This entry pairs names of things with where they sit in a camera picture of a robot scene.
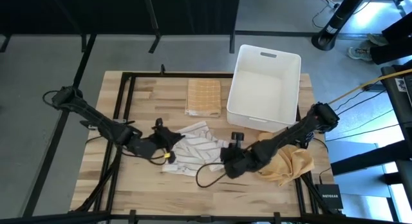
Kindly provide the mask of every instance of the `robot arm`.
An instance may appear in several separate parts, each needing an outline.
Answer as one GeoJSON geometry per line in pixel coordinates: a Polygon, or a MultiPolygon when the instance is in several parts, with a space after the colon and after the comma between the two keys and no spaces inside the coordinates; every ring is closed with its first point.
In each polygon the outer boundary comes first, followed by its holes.
{"type": "Polygon", "coordinates": [[[162,119],[158,118],[155,126],[152,127],[154,133],[147,138],[141,138],[142,132],[140,130],[128,124],[119,124],[104,116],[83,99],[83,94],[79,89],[71,86],[62,87],[51,101],[50,106],[58,110],[68,109],[79,114],[87,120],[87,122],[81,122],[82,125],[96,126],[104,138],[116,146],[125,146],[129,152],[142,158],[150,159],[157,149],[164,148],[166,152],[170,153],[168,161],[172,163],[176,157],[171,149],[184,137],[164,127],[162,119]]]}
{"type": "Polygon", "coordinates": [[[328,104],[317,103],[301,121],[270,140],[257,141],[245,150],[241,149],[239,144],[223,148],[220,158],[227,176],[237,178],[245,172],[256,172],[270,163],[280,148],[306,137],[313,131],[331,131],[338,121],[339,117],[328,104]]]}

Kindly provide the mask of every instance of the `striped cloth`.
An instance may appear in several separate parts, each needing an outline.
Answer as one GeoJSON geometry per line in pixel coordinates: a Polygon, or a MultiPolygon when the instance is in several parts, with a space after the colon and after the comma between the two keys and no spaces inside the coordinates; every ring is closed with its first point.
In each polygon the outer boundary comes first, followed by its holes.
{"type": "MultiPolygon", "coordinates": [[[[227,141],[212,136],[204,121],[177,132],[185,135],[185,138],[173,146],[176,160],[172,164],[166,163],[163,172],[196,176],[196,171],[205,163],[221,162],[220,149],[229,145],[227,141]]],[[[221,168],[223,165],[209,166],[211,171],[221,168]]]]}

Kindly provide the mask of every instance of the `person's foot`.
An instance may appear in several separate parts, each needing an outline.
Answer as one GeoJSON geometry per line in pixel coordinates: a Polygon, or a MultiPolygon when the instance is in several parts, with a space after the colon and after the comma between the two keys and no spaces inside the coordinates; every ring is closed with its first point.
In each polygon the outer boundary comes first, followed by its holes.
{"type": "Polygon", "coordinates": [[[375,34],[368,33],[366,37],[368,38],[370,42],[372,42],[373,44],[376,44],[377,46],[384,46],[384,45],[389,44],[388,40],[386,40],[386,38],[381,35],[375,35],[375,34]]]}
{"type": "Polygon", "coordinates": [[[352,59],[362,59],[364,61],[372,61],[372,56],[369,48],[348,48],[348,56],[352,59]]]}

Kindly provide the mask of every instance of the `wooden tabletop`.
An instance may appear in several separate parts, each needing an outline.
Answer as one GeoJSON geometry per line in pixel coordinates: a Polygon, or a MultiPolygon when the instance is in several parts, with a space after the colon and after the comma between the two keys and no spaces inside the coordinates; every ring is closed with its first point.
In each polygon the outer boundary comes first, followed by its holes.
{"type": "MultiPolygon", "coordinates": [[[[121,71],[107,71],[97,102],[97,109],[108,117],[113,110],[120,85],[121,71]]],[[[129,120],[141,130],[144,137],[153,131],[156,118],[163,118],[164,126],[171,131],[206,121],[216,138],[230,140],[233,131],[244,132],[243,147],[257,140],[260,131],[233,126],[226,121],[226,104],[232,79],[217,79],[221,82],[222,113],[219,118],[194,118],[184,115],[188,78],[137,78],[131,103],[129,120]]],[[[120,116],[126,103],[127,89],[120,116]]],[[[301,74],[299,90],[299,109],[302,117],[315,102],[308,74],[301,74]]],[[[91,131],[89,138],[97,136],[91,131]]],[[[107,141],[103,138],[87,144],[79,172],[71,209],[77,208],[89,196],[98,183],[107,141]]],[[[312,170],[314,182],[319,173],[330,167],[325,147],[312,141],[308,150],[314,158],[312,170]]],[[[273,216],[280,212],[282,217],[299,217],[299,207],[295,182],[279,187],[275,182],[267,182],[255,173],[230,179],[222,178],[213,186],[202,189],[194,177],[162,173],[162,166],[150,164],[147,160],[123,156],[113,203],[113,214],[129,214],[135,209],[138,214],[150,215],[213,215],[213,216],[273,216]]],[[[201,172],[201,184],[207,184],[222,172],[201,172]]],[[[331,170],[322,173],[324,183],[333,183],[331,170]]],[[[310,200],[303,184],[306,211],[310,212],[310,200]]]]}

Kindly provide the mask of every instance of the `gray floor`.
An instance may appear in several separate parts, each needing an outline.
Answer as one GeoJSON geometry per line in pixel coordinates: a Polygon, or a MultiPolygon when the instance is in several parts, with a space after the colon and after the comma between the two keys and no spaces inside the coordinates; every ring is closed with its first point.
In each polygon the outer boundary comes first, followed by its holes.
{"type": "MultiPolygon", "coordinates": [[[[323,6],[320,0],[241,0],[237,29],[316,31],[310,20],[323,6]]],[[[377,12],[360,12],[351,18],[344,32],[379,32],[400,18],[392,6],[371,3],[366,9],[376,7],[377,12]],[[359,28],[360,21],[365,19],[362,17],[370,19],[367,27],[359,28]]],[[[331,14],[319,16],[317,24],[327,22],[328,15],[331,14]]],[[[80,85],[87,101],[96,104],[107,70],[158,71],[165,64],[169,71],[233,71],[242,44],[299,54],[302,72],[310,74],[315,97],[322,102],[380,75],[380,66],[347,58],[347,47],[362,44],[359,40],[338,40],[333,50],[321,51],[312,46],[309,38],[236,36],[236,53],[229,54],[226,36],[163,37],[151,55],[147,51],[153,39],[99,35],[80,85]]],[[[42,103],[41,95],[71,84],[80,58],[78,37],[13,36],[6,53],[0,53],[0,218],[20,215],[58,117],[58,112],[42,103]]],[[[346,135],[341,132],[389,110],[386,97],[381,95],[369,101],[367,112],[358,107],[345,113],[339,128],[328,138],[346,135]]],[[[69,117],[35,214],[63,213],[69,207],[88,133],[79,126],[79,120],[77,115],[69,117]]]]}

